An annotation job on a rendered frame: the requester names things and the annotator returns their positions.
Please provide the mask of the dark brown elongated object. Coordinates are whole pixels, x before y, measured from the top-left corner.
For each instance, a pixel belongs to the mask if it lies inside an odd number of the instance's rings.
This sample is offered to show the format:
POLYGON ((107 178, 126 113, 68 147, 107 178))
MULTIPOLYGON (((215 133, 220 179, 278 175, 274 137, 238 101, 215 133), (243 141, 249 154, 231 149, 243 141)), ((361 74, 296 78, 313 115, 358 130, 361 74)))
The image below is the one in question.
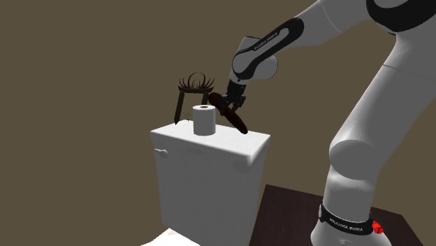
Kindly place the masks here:
POLYGON ((240 133, 247 134, 248 129, 238 114, 229 108, 226 100, 221 94, 212 92, 208 96, 209 103, 214 106, 240 133))

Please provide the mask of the white toilet paper roll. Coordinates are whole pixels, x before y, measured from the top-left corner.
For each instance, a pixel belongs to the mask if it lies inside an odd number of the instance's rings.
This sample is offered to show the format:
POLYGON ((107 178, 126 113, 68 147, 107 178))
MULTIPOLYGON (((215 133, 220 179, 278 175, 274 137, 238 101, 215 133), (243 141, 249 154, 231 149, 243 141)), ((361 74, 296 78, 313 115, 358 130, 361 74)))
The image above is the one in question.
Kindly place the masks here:
POLYGON ((211 136, 216 132, 216 109, 211 105, 193 107, 193 130, 197 136, 211 136))

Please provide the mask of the dark brown plant stand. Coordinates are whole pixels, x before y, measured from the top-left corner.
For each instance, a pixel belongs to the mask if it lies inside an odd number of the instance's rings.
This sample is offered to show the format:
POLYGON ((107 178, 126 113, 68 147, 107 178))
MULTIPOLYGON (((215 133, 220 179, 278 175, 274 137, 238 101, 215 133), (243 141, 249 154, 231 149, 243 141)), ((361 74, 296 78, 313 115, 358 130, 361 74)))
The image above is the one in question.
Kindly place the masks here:
POLYGON ((213 87, 214 81, 215 78, 206 79, 205 74, 200 72, 192 73, 188 77, 186 82, 184 81, 184 78, 179 79, 179 85, 177 86, 179 89, 179 94, 178 94, 177 105, 173 118, 175 124, 177 124, 180 121, 185 94, 201 94, 202 95, 201 105, 205 105, 208 103, 209 94, 214 89, 213 87), (191 80, 191 78, 196 74, 202 75, 203 79, 197 80, 195 78, 194 80, 191 80))

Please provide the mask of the dark robot stand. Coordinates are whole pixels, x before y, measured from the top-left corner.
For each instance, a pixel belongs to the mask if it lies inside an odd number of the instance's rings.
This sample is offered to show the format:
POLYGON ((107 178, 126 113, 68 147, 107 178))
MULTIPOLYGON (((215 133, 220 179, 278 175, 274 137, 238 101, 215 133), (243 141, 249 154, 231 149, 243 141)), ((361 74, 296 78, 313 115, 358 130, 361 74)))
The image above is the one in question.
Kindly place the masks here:
MULTIPOLYGON (((322 197, 267 184, 249 246, 312 246, 322 197)), ((402 215, 371 209, 393 246, 424 246, 402 215)))

